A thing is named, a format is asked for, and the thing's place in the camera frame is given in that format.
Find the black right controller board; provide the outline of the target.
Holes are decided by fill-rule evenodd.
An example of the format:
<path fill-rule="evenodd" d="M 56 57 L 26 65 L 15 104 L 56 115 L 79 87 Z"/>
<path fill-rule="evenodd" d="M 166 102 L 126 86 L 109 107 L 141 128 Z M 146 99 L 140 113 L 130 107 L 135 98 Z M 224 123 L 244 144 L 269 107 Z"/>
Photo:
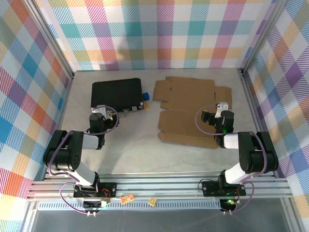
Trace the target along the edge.
<path fill-rule="evenodd" d="M 222 212 L 234 211 L 237 206 L 237 202 L 233 199 L 220 199 L 220 206 Z"/>

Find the brown cardboard paper box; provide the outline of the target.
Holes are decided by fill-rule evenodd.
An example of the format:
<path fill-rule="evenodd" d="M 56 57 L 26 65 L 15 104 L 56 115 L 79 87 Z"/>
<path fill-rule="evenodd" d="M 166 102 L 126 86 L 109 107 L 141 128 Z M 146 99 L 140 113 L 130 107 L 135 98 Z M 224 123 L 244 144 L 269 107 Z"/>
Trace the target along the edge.
<path fill-rule="evenodd" d="M 212 135 L 215 128 L 196 118 L 201 108 L 216 112 L 213 105 L 227 102 L 232 106 L 232 89 L 216 86 L 214 80 L 167 76 L 156 82 L 153 100 L 161 101 L 158 138 L 165 143 L 203 148 L 218 148 Z"/>

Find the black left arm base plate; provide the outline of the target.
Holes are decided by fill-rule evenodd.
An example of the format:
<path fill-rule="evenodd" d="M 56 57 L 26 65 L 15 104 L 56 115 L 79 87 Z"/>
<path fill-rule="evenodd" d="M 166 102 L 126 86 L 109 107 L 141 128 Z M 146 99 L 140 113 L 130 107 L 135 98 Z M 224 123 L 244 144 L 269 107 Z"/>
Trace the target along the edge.
<path fill-rule="evenodd" d="M 97 183 L 94 186 L 74 185 L 74 198 L 114 198 L 116 196 L 115 182 Z"/>

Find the grey base panel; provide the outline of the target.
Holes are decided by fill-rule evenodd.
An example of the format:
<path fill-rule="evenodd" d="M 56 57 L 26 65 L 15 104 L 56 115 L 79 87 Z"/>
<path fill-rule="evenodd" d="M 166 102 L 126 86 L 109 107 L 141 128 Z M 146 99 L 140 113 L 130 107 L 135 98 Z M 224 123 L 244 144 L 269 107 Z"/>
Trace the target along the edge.
<path fill-rule="evenodd" d="M 106 211 L 86 217 L 72 211 L 37 211 L 26 232 L 294 232 L 275 211 L 250 216 L 214 210 Z"/>

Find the aluminium frame post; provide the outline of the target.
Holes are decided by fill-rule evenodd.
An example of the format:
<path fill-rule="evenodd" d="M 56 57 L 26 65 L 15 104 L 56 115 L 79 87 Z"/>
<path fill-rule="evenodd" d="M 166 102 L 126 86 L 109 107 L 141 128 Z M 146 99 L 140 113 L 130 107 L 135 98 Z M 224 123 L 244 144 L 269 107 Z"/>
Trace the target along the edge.
<path fill-rule="evenodd" d="M 245 77 L 253 65 L 287 2 L 288 0 L 264 0 L 236 65 L 241 77 Z"/>
<path fill-rule="evenodd" d="M 59 44 L 57 43 L 52 31 L 50 30 L 43 14 L 41 13 L 35 0 L 23 0 L 30 14 L 34 17 L 40 32 L 43 37 L 46 39 L 47 43 L 50 45 L 52 51 L 54 52 L 56 58 L 59 60 L 60 65 L 65 70 L 66 74 L 70 79 L 74 79 L 74 71 L 69 65 L 64 53 L 62 52 Z"/>

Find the black flat tray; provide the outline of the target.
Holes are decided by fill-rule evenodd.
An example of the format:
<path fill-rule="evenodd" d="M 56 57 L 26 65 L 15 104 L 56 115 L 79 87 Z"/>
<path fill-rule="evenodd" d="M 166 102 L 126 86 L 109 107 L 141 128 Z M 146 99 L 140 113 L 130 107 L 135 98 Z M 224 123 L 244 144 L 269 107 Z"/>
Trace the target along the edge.
<path fill-rule="evenodd" d="M 117 112 L 137 111 L 144 108 L 141 80 L 139 78 L 94 82 L 91 108 L 101 105 Z"/>

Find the black controller board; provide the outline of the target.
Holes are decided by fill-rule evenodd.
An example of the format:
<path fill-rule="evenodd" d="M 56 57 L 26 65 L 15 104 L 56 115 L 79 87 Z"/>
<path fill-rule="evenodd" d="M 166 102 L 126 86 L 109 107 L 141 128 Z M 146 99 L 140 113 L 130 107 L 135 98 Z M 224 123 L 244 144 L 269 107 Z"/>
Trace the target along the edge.
<path fill-rule="evenodd" d="M 220 199 L 220 206 L 222 212 L 234 211 L 237 206 L 237 202 L 233 199 Z"/>
<path fill-rule="evenodd" d="M 83 201 L 83 208 L 84 209 L 99 209 L 99 208 L 104 208 L 107 205 L 111 203 L 110 199 L 103 199 L 99 201 Z"/>

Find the black left controller board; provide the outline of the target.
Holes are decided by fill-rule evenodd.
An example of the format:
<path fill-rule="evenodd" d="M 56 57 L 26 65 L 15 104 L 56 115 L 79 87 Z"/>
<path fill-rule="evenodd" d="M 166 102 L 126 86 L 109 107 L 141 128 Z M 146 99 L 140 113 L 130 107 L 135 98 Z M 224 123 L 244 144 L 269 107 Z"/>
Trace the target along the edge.
<path fill-rule="evenodd" d="M 103 199 L 99 201 L 83 201 L 83 208 L 84 209 L 99 209 L 99 208 L 104 208 L 107 205 L 111 203 L 110 199 Z"/>

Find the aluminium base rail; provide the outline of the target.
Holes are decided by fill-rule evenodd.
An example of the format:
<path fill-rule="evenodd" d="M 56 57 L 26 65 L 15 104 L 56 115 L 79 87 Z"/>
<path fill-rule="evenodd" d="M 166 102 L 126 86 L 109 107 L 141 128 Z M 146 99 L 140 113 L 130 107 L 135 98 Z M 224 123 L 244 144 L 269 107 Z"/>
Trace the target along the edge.
<path fill-rule="evenodd" d="M 158 200 L 202 199 L 201 179 L 217 180 L 219 172 L 171 172 L 140 174 L 100 174 L 101 182 L 115 182 L 116 199 L 133 194 L 136 200 L 151 197 Z M 69 182 L 64 177 L 45 175 L 44 180 L 34 181 L 28 193 L 28 200 L 58 200 L 59 188 Z M 246 198 L 291 198 L 287 179 L 273 173 L 263 174 L 246 184 Z"/>

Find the aluminium side rail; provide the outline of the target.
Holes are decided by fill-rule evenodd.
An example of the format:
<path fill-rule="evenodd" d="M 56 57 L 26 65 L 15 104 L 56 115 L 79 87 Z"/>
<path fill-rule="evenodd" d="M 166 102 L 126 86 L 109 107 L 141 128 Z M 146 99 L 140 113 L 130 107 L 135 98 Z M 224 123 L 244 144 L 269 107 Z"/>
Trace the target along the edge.
<path fill-rule="evenodd" d="M 263 130 L 260 119 L 258 118 L 247 76 L 243 74 L 242 69 L 238 69 L 238 74 L 245 91 L 255 127 L 255 131 L 250 131 L 247 135 L 243 132 L 240 134 L 240 138 L 245 142 L 241 146 L 241 151 L 244 151 L 245 155 L 240 157 L 240 163 L 244 165 L 245 172 L 252 177 L 268 172 L 275 172 L 278 169 L 279 160 L 274 145 L 269 132 Z"/>
<path fill-rule="evenodd" d="M 66 97 L 65 97 L 65 99 L 63 101 L 63 104 L 62 104 L 61 114 L 59 116 L 59 122 L 56 125 L 56 129 L 58 129 L 58 130 L 61 129 L 62 124 L 63 124 L 63 119 L 64 119 L 66 107 L 67 107 L 67 104 L 68 104 L 68 98 L 69 98 L 69 94 L 70 94 L 70 90 L 71 90 L 73 79 L 74 79 L 74 77 L 69 81 L 68 89 L 67 89 L 67 94 L 66 94 Z"/>

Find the small orange circuit board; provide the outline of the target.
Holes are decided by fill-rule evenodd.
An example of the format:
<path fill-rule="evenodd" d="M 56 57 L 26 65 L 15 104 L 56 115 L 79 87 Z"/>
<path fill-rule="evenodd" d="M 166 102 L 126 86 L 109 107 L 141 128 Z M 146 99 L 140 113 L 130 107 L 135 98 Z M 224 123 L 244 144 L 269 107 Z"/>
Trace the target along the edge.
<path fill-rule="evenodd" d="M 135 200 L 133 194 L 129 194 L 129 195 L 126 195 L 126 196 L 122 196 L 122 197 L 120 198 L 121 204 L 127 204 L 127 203 L 129 203 L 129 202 L 131 202 L 131 201 L 133 201 L 133 200 Z"/>

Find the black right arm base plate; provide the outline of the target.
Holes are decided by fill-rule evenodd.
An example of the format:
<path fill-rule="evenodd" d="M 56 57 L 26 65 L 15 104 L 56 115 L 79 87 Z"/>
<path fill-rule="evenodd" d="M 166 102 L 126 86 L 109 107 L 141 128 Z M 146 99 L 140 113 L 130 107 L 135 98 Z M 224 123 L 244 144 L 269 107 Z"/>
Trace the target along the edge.
<path fill-rule="evenodd" d="M 237 197 L 246 196 L 246 189 L 240 184 L 222 184 L 211 181 L 202 182 L 204 197 Z"/>

